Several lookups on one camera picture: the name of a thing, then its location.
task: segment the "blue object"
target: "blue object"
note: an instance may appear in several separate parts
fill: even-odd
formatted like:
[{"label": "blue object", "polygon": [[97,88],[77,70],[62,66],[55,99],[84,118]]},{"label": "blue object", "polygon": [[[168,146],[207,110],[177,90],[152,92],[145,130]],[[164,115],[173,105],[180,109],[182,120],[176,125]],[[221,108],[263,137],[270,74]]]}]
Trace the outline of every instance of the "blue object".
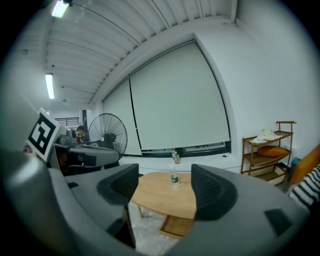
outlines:
[{"label": "blue object", "polygon": [[300,162],[300,158],[298,157],[294,157],[291,161],[291,167],[290,167],[290,173],[289,175],[287,176],[287,180],[290,181],[292,176],[294,175],[294,172],[295,172],[295,168],[296,168],[296,165]]}]

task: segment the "striped fabric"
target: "striped fabric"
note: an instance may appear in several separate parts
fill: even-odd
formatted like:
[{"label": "striped fabric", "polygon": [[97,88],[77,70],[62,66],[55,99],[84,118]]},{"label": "striped fabric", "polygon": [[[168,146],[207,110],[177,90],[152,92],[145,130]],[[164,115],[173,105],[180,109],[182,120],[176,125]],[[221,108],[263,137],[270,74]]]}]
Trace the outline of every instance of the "striped fabric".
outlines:
[{"label": "striped fabric", "polygon": [[304,179],[289,193],[298,205],[310,211],[313,204],[320,202],[320,166],[314,168]]}]

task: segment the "green label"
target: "green label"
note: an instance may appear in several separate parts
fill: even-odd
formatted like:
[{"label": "green label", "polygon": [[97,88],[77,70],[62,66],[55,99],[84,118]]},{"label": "green label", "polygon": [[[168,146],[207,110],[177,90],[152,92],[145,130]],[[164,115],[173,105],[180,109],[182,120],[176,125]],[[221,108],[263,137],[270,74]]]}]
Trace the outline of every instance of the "green label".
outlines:
[{"label": "green label", "polygon": [[171,177],[172,183],[177,183],[178,182],[178,177]]}]

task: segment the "wooden shelving unit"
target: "wooden shelving unit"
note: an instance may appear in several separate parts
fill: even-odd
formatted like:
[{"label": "wooden shelving unit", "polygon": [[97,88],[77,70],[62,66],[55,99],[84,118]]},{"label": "wooden shelving unit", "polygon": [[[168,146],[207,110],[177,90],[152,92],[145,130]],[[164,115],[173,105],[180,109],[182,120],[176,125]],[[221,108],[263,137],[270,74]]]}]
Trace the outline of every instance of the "wooden shelving unit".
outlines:
[{"label": "wooden shelving unit", "polygon": [[[282,180],[284,181],[288,172],[288,167],[290,163],[290,157],[292,153],[292,139],[293,139],[293,124],[296,124],[296,121],[277,121],[276,124],[279,125],[279,130],[275,131],[274,133],[278,136],[281,136],[280,138],[270,140],[264,143],[251,143],[252,140],[256,138],[254,137],[249,137],[249,138],[243,138],[242,139],[242,164],[241,164],[241,173],[243,175],[249,175],[249,176],[255,176],[259,179],[262,179],[267,182],[272,181],[278,181]],[[290,131],[283,131],[281,130],[281,124],[290,124]],[[265,145],[272,144],[274,142],[279,141],[279,146],[281,146],[281,140],[290,137],[290,150],[286,149],[286,154],[279,156],[279,157],[266,157],[266,156],[261,156],[257,152],[255,152],[255,148],[262,147]],[[251,152],[245,153],[245,144],[249,144],[251,147]],[[283,168],[279,166],[278,162],[285,158],[288,157],[288,163],[287,163],[287,168]],[[249,162],[249,170],[244,169],[244,161],[245,159]]]}]

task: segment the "table leg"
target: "table leg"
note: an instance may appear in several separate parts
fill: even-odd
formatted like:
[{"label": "table leg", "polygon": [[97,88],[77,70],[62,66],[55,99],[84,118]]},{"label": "table leg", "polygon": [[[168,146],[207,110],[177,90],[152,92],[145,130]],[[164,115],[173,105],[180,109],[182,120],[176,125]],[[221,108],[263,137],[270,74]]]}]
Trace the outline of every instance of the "table leg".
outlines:
[{"label": "table leg", "polygon": [[140,208],[140,206],[136,206],[136,207],[138,208],[138,215],[139,215],[140,219],[142,219],[143,215],[142,215],[142,212],[141,212],[141,208]]}]

